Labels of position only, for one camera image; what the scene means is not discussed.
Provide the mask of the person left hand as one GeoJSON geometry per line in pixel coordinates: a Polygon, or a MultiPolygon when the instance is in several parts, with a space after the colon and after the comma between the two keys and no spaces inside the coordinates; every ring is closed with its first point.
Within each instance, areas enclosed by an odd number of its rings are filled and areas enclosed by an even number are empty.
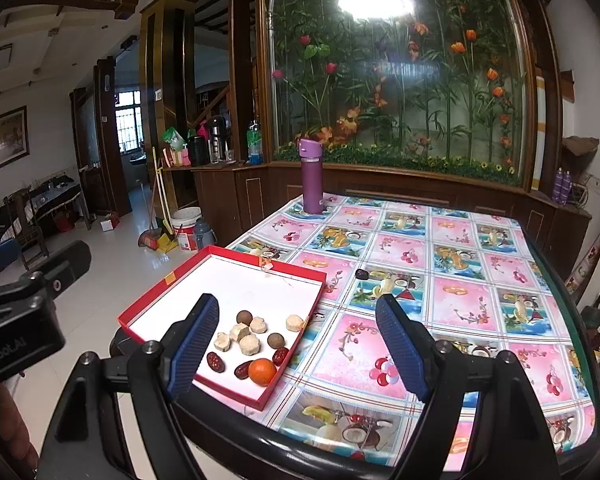
{"type": "Polygon", "coordinates": [[[28,474],[35,473],[38,469],[38,452],[31,442],[18,406],[4,384],[0,384],[0,441],[28,474]]]}

